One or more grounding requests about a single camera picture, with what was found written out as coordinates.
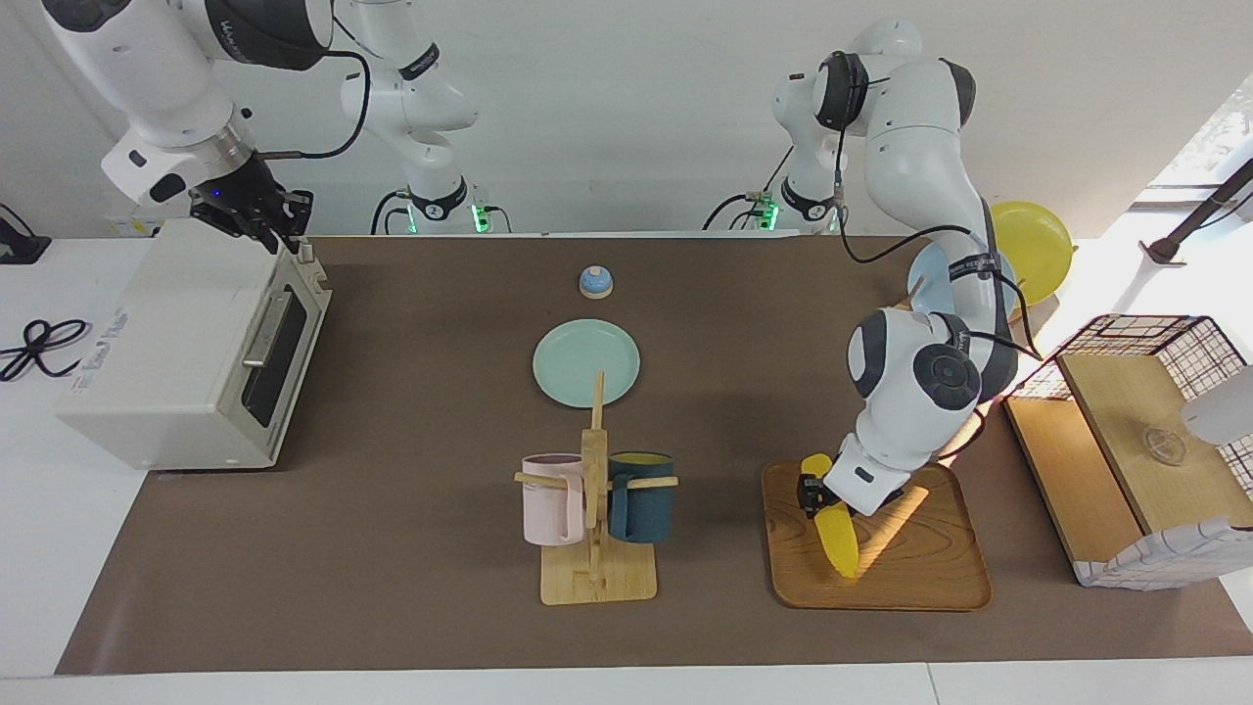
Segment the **white cylindrical object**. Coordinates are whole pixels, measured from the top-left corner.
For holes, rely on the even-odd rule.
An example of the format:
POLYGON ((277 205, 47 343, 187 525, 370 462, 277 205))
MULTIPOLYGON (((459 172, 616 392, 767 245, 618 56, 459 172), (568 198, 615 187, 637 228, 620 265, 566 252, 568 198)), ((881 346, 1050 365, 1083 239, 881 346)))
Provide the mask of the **white cylindrical object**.
POLYGON ((1182 407, 1188 433, 1210 446, 1253 436, 1253 364, 1248 364, 1182 407))

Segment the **light green plate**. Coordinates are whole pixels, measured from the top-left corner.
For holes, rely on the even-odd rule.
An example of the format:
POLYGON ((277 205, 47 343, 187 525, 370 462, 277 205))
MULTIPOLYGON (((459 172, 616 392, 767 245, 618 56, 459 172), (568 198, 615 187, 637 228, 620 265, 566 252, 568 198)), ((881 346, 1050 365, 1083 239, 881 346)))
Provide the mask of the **light green plate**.
POLYGON ((635 384, 642 361, 637 342, 621 326, 601 318, 576 318, 538 341, 533 376, 548 398, 590 409, 598 373, 604 374, 603 402, 613 404, 635 384))

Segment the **yellow corn cob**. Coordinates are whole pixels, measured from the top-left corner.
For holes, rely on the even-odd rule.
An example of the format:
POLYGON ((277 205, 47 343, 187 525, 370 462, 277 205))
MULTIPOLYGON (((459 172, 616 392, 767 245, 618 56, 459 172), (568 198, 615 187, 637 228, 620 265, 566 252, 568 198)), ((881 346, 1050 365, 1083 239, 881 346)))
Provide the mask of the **yellow corn cob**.
MULTIPOLYGON (((824 452, 814 452, 801 461, 799 476, 826 477, 833 460, 824 452)), ((842 579, 855 579, 860 570, 860 542, 852 517, 838 508, 826 508, 817 518, 811 518, 818 531, 819 547, 827 561, 842 579)))

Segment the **white toaster oven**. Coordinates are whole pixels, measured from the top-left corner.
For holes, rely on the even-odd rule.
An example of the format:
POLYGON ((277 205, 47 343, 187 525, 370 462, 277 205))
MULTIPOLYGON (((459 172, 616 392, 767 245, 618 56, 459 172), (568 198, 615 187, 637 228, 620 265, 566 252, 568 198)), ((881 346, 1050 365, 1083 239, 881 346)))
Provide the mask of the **white toaster oven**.
POLYGON ((307 238, 165 220, 54 414, 142 472, 273 467, 331 296, 307 238))

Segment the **wooden serving tray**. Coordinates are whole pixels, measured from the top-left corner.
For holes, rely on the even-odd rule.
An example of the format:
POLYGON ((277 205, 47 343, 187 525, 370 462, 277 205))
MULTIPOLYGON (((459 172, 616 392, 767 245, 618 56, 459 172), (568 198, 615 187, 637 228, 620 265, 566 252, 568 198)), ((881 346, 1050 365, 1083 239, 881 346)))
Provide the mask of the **wooden serving tray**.
POLYGON ((841 577, 826 558, 814 522, 798 508, 798 461, 762 473, 766 553, 779 602, 798 610, 971 612, 992 597, 959 481, 945 465, 926 465, 900 496, 872 517, 856 517, 860 563, 841 577))

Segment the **wooden dish rack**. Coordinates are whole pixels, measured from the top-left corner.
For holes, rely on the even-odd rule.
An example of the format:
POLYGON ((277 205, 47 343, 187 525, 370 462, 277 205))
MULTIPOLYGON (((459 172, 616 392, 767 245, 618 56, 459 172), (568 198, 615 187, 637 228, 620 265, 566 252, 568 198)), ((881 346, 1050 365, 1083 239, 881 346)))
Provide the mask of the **wooden dish rack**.
MULTIPOLYGON (((1020 304, 1017 296, 1019 291, 1007 284, 1002 286, 1002 291, 1005 291, 1007 324, 1016 324, 1016 322, 1022 318, 1022 306, 1020 304)), ((954 313, 951 286, 928 284, 925 277, 918 277, 917 280, 913 280, 911 291, 908 291, 907 301, 903 301, 903 308, 922 313, 954 313)))

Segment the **brown table mat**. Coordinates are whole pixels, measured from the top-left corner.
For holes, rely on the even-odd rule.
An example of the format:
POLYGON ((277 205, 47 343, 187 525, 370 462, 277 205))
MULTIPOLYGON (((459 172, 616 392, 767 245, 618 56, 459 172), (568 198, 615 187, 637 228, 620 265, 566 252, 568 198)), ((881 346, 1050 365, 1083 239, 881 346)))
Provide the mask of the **brown table mat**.
POLYGON ((991 574, 971 614, 791 610, 761 475, 834 450, 851 331, 905 288, 837 238, 321 238, 333 287, 273 472, 148 477, 59 674, 1173 659, 1253 652, 1215 581, 1083 589, 1001 412, 954 461, 991 574), (611 296, 584 298, 605 265, 611 296), (543 394, 551 327, 604 318, 642 373, 613 450, 677 460, 649 601, 546 607, 512 481, 589 414, 543 394))

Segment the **light blue plate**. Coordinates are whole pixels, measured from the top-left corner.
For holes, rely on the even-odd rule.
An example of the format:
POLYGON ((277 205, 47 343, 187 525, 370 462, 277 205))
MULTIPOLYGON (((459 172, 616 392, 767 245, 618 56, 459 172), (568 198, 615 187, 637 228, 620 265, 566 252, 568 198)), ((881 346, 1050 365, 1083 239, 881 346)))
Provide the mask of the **light blue plate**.
MULTIPOLYGON (((1007 316, 1011 316, 1020 307, 1019 277, 1014 272, 1010 260, 1002 254, 997 254, 997 277, 1001 291, 1002 304, 1007 316)), ((911 308, 921 313, 944 313, 944 316, 959 316, 965 322, 971 322, 971 313, 959 311, 954 298, 954 286, 951 282, 950 260, 946 258, 941 245, 931 242, 913 258, 908 268, 908 277, 905 280, 911 296, 911 308)))

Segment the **black clamp base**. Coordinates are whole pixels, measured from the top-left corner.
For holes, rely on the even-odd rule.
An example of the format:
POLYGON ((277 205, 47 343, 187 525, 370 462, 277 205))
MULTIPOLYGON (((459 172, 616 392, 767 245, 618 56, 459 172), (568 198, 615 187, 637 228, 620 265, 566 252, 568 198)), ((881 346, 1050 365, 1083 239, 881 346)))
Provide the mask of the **black clamp base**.
POLYGON ((51 237, 36 235, 21 214, 0 202, 0 264, 36 263, 51 245, 51 237))

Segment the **pink mug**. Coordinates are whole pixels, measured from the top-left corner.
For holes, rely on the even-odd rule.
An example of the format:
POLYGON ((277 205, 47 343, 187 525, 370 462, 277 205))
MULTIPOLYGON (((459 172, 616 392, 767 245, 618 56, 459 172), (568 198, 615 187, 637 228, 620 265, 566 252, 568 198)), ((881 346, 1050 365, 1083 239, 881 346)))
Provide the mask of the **pink mug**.
POLYGON ((556 487, 524 483, 523 536, 541 547, 579 543, 586 536, 583 508, 581 456, 576 452, 548 452, 521 460, 524 473, 556 480, 556 487))

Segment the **white socket box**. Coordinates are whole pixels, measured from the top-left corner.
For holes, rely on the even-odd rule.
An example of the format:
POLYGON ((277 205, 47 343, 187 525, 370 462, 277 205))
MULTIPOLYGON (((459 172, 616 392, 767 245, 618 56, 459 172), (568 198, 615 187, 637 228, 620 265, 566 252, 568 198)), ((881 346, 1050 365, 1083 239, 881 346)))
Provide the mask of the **white socket box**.
POLYGON ((114 193, 107 200, 107 209, 103 218, 107 219, 109 230, 117 237, 153 237, 160 232, 165 220, 185 218, 190 214, 192 200, 189 195, 170 198, 165 204, 142 207, 132 202, 130 198, 114 193))

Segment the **wooden mug tree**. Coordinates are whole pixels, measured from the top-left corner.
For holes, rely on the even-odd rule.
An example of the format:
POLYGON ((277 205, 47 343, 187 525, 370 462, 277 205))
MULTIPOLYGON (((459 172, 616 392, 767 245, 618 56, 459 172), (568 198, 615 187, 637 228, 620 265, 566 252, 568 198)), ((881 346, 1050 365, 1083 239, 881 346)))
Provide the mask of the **wooden mug tree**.
MULTIPOLYGON (((546 606, 643 601, 658 592, 655 553, 648 543, 609 535, 609 448, 603 427, 604 374, 595 376, 590 423, 581 430, 583 508, 586 536, 579 543, 540 548, 538 597, 546 606)), ((519 470, 514 482, 556 487, 558 481, 519 470)))

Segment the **yellow plate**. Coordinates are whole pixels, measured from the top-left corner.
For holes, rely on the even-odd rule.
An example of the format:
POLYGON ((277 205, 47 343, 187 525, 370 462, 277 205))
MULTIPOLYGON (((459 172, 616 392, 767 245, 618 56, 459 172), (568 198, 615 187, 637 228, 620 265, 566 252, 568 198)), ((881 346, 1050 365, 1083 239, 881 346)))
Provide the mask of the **yellow plate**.
POLYGON ((999 253, 1015 269, 1014 282, 1027 306, 1056 293, 1070 273, 1075 245, 1061 218, 1034 202, 991 207, 999 253))

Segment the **black angled stand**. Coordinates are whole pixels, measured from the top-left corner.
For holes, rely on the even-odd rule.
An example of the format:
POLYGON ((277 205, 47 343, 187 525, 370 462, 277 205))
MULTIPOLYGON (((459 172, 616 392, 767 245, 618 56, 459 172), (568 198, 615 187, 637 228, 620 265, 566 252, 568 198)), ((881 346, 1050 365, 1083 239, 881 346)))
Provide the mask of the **black angled stand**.
POLYGON ((1177 255, 1187 237, 1235 213, 1245 202, 1235 202, 1235 197, 1249 188, 1249 183, 1252 182, 1253 157, 1249 157, 1234 174, 1220 183, 1215 192, 1205 202, 1195 207, 1168 235, 1153 240, 1152 244, 1140 244, 1141 254, 1146 257, 1146 262, 1163 267, 1184 265, 1184 262, 1177 259, 1177 255))

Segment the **dark blue mug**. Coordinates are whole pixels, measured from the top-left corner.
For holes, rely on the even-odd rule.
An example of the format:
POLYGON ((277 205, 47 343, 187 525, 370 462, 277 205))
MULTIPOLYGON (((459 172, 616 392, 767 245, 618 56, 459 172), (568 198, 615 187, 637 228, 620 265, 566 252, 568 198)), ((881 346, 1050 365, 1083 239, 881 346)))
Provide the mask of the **dark blue mug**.
POLYGON ((609 456, 609 535, 616 541, 657 543, 672 531, 674 490, 630 488, 632 480, 674 475, 670 455, 653 451, 619 451, 609 456))

